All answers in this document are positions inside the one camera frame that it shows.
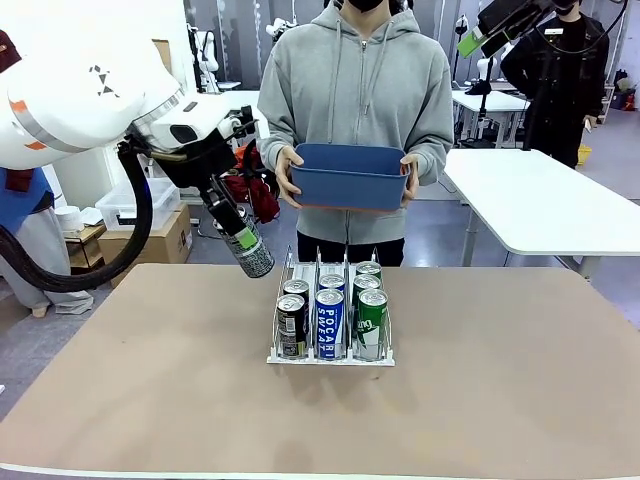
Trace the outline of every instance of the blue bin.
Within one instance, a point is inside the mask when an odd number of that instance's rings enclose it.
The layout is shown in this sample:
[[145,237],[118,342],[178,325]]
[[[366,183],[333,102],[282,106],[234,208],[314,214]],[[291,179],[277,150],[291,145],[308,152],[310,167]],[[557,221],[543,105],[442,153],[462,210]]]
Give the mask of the blue bin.
[[400,208],[409,174],[402,175],[397,148],[303,143],[296,152],[304,165],[291,166],[303,206],[344,210],[395,211]]

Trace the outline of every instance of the blue can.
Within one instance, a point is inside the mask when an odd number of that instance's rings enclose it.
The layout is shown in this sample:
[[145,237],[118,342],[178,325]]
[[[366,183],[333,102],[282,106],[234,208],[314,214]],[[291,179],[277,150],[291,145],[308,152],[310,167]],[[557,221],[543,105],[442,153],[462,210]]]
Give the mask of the blue can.
[[316,352],[318,358],[335,360],[344,357],[344,295],[336,289],[316,294]]
[[328,290],[328,289],[336,289],[340,290],[344,295],[344,277],[342,275],[338,275],[337,273],[328,273],[327,275],[323,275],[318,280],[320,285],[319,290]]

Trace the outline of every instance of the green can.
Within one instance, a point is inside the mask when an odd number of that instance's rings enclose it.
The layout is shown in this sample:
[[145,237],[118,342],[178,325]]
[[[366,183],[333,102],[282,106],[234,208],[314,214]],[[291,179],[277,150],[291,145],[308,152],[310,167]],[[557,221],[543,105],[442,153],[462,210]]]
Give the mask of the green can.
[[356,275],[373,275],[382,280],[382,267],[376,262],[362,262],[356,266]]
[[360,293],[357,330],[359,357],[362,360],[382,358],[388,302],[387,294],[380,289]]
[[351,324],[351,337],[356,338],[358,332],[358,310],[360,304],[360,294],[365,290],[378,289],[382,286],[382,282],[378,277],[373,275],[357,275],[353,279],[353,295],[351,295],[351,304],[353,306],[353,323]]

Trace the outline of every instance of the soda can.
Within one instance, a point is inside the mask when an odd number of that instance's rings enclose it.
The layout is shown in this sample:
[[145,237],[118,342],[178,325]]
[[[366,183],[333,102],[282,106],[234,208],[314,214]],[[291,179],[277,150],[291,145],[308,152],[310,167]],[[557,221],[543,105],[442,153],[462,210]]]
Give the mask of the soda can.
[[287,280],[282,286],[285,295],[300,295],[304,299],[304,333],[309,333],[309,284],[304,280]]
[[344,295],[336,289],[316,294],[316,349],[318,358],[335,360],[344,356]]
[[356,275],[373,275],[382,280],[382,267],[376,262],[362,262],[356,266]]
[[318,283],[320,285],[319,290],[334,288],[344,293],[344,277],[342,275],[338,275],[337,273],[322,275]]
[[382,290],[370,289],[361,292],[359,300],[359,357],[363,360],[379,360],[382,357],[389,298]]
[[357,275],[353,279],[353,295],[351,302],[353,306],[353,323],[351,323],[351,337],[356,338],[358,327],[358,310],[360,294],[369,289],[378,289],[382,286],[382,282],[378,277],[373,275]]
[[268,274],[276,263],[273,255],[264,244],[258,227],[247,215],[244,208],[238,209],[238,214],[246,228],[237,235],[229,235],[222,225],[214,220],[213,226],[220,238],[227,244],[236,261],[249,278],[261,278]]
[[283,295],[278,299],[277,312],[282,356],[304,357],[307,351],[304,298],[300,295]]

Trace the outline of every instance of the orange stripe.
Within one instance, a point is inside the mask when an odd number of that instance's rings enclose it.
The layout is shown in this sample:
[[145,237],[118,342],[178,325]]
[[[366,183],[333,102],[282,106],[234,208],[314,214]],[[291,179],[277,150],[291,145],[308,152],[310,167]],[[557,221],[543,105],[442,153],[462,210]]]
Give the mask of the orange stripe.
[[24,100],[20,100],[19,102],[9,101],[9,103],[11,104],[11,110],[15,113],[24,113],[28,110],[27,104],[24,103]]
[[33,142],[29,145],[25,145],[25,147],[30,148],[31,150],[44,150],[47,146],[44,143]]

